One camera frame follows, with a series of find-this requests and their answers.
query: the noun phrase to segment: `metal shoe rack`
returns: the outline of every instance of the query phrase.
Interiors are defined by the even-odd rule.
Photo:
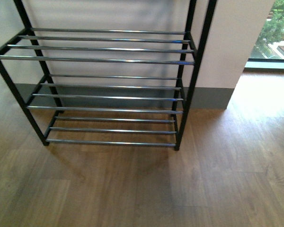
[[[186,28],[182,32],[170,32],[170,31],[128,31],[128,30],[80,30],[80,29],[53,29],[53,28],[35,28],[32,27],[24,5],[21,0],[14,0],[14,3],[18,9],[24,29],[7,41],[2,47],[0,47],[0,73],[6,81],[8,87],[13,93],[14,97],[18,101],[24,114],[30,121],[34,130],[42,143],[47,146],[49,143],[73,143],[73,144],[97,144],[97,145],[121,145],[121,146],[152,146],[152,147],[173,147],[175,150],[179,150],[180,143],[182,140],[188,112],[190,109],[194,88],[198,73],[200,70],[202,57],[207,41],[207,37],[210,30],[211,21],[213,18],[214,9],[216,6],[216,0],[209,0],[207,12],[204,19],[204,26],[200,38],[199,46],[196,48],[191,35],[191,26],[195,12],[196,0],[191,0],[189,3],[189,10],[186,20]],[[50,36],[35,35],[35,32],[48,32]],[[55,36],[55,33],[85,33],[85,34],[125,34],[125,35],[172,35],[179,37],[176,40],[169,39],[152,39],[152,38],[141,38],[141,39],[121,39],[121,38],[94,38],[93,37],[67,37],[67,36]],[[30,40],[31,45],[18,45],[17,43],[21,40]],[[96,42],[129,42],[129,43],[150,43],[150,44],[161,44],[167,43],[172,45],[181,45],[180,49],[135,49],[135,48],[98,48],[98,47],[76,47],[76,46],[55,46],[55,45],[40,45],[38,40],[55,40],[55,41],[92,41]],[[11,49],[31,49],[35,51],[35,56],[11,56],[7,53]],[[146,52],[146,53],[174,53],[179,54],[180,58],[178,61],[157,61],[157,60],[128,60],[128,59],[102,59],[102,58],[74,58],[74,57],[48,57],[44,54],[43,50],[65,50],[65,51],[87,51],[87,52]],[[186,55],[192,55],[193,61],[186,61]],[[19,90],[13,83],[10,75],[5,69],[1,60],[14,60],[14,61],[38,61],[43,70],[44,76],[36,85],[34,91],[29,96],[28,100],[24,100],[20,95]],[[71,61],[71,62],[113,62],[118,64],[164,64],[164,65],[176,65],[178,66],[178,73],[175,77],[144,77],[144,76],[72,76],[72,75],[53,75],[49,71],[47,66],[48,61]],[[184,90],[182,83],[182,75],[184,67],[192,67],[193,72],[191,76],[190,85],[188,91]],[[174,81],[174,86],[88,86],[88,85],[69,85],[54,83],[54,77],[68,77],[68,78],[105,78],[108,81],[112,79],[132,79],[133,81],[139,80],[169,80]],[[97,96],[97,95],[74,95],[74,94],[59,94],[58,87],[72,87],[80,89],[81,87],[88,88],[105,88],[105,89],[118,89],[125,88],[129,90],[172,90],[173,97],[132,97],[132,96]],[[51,94],[41,94],[40,90],[43,87],[48,87]],[[47,97],[53,98],[55,106],[36,106],[32,105],[33,100],[36,97]],[[107,108],[107,107],[94,107],[94,106],[64,106],[63,99],[67,98],[83,98],[83,99],[110,99],[110,100],[135,100],[139,102],[141,100],[148,101],[159,101],[164,103],[170,103],[170,108],[149,108],[141,109],[133,106],[132,108]],[[36,120],[32,115],[32,110],[52,110],[54,115],[47,127],[47,130],[43,133],[40,130]],[[101,118],[101,117],[76,117],[76,116],[65,116],[64,112],[71,111],[71,113],[77,112],[101,112],[111,113],[112,117]],[[118,113],[128,114],[129,118],[116,118],[115,115]],[[158,119],[156,117],[150,117],[149,119],[137,119],[135,114],[146,114],[150,116],[164,115],[166,118]],[[85,122],[122,122],[124,124],[137,123],[141,124],[172,124],[173,127],[170,131],[153,131],[153,130],[123,130],[123,129],[99,129],[99,128],[72,128],[72,127],[56,127],[55,124],[58,121],[85,121]],[[124,141],[91,141],[91,140],[69,140],[64,138],[50,139],[50,133],[53,131],[70,131],[70,132],[88,132],[88,133],[124,133]],[[162,135],[174,135],[172,142],[155,142],[150,143],[147,141],[141,142],[129,142],[126,141],[126,133],[130,134],[153,134],[153,136]]]

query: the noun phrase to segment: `window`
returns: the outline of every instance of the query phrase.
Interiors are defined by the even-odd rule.
[[[249,60],[284,62],[284,0],[275,1]]]

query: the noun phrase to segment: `chrome rod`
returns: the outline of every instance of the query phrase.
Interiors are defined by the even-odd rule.
[[[59,121],[82,122],[128,122],[128,123],[174,123],[174,120],[149,120],[149,119],[122,119],[122,118],[95,118],[95,117],[56,117]]]
[[[111,78],[111,79],[161,79],[177,80],[177,77],[131,77],[131,76],[87,76],[87,75],[57,75],[50,74],[50,77],[74,77],[74,78]]]
[[[82,33],[132,33],[154,35],[185,35],[186,32],[168,31],[135,31],[135,30],[104,30],[104,29],[63,29],[63,28],[31,28],[34,32],[82,32]]]
[[[0,55],[1,60],[23,61],[76,61],[76,62],[110,62],[110,63],[138,63],[162,65],[194,65],[193,61],[159,61],[159,60],[127,60],[127,59],[102,59],[102,58],[62,58],[62,57],[34,57],[34,56],[9,56]]]
[[[44,110],[71,110],[71,111],[92,111],[92,112],[121,112],[121,113],[150,113],[150,114],[182,114],[183,111],[172,110],[143,110],[143,109],[109,109],[109,108],[89,108],[89,107],[56,107],[56,106],[27,106],[28,109]]]
[[[21,39],[29,40],[60,40],[60,41],[101,41],[101,42],[135,42],[135,43],[162,43],[162,44],[188,44],[190,40],[169,39],[117,39],[117,38],[90,38],[90,37],[59,37],[40,35],[19,35]]]
[[[47,139],[51,143],[72,143],[72,144],[90,144],[90,145],[119,145],[119,146],[142,146],[142,147],[175,147],[174,143],[132,143],[132,142],[104,142],[87,140],[55,140]]]
[[[126,97],[126,96],[84,96],[84,95],[50,95],[50,94],[33,94],[38,97],[51,98],[96,98],[96,99],[126,99],[126,100],[156,100],[156,101],[183,101],[182,98],[158,98],[158,97]]]
[[[78,85],[78,84],[49,84],[42,83],[45,87],[88,87],[88,88],[128,88],[128,89],[156,89],[156,90],[181,90],[180,87],[165,87],[165,86],[97,86],[97,85]]]
[[[131,134],[160,134],[171,135],[175,131],[149,131],[149,130],[120,130],[120,129],[87,129],[87,128],[63,128],[50,127],[53,131],[99,132],[99,133],[131,133]]]
[[[62,51],[122,51],[122,52],[151,52],[151,53],[192,53],[192,50],[157,50],[137,48],[94,48],[94,47],[68,47],[68,46],[32,46],[32,45],[8,45],[12,49],[29,50],[62,50]]]

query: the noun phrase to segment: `laminate flooring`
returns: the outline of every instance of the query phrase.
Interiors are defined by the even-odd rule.
[[[180,151],[44,147],[0,77],[0,227],[284,227],[284,74],[192,110]]]

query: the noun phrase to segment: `tree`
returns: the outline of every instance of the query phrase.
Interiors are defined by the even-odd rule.
[[[261,49],[263,45],[280,42],[284,38],[284,18],[274,13],[271,20],[267,20],[257,39],[256,47]]]
[[[281,9],[284,10],[284,0],[276,0],[272,9]]]

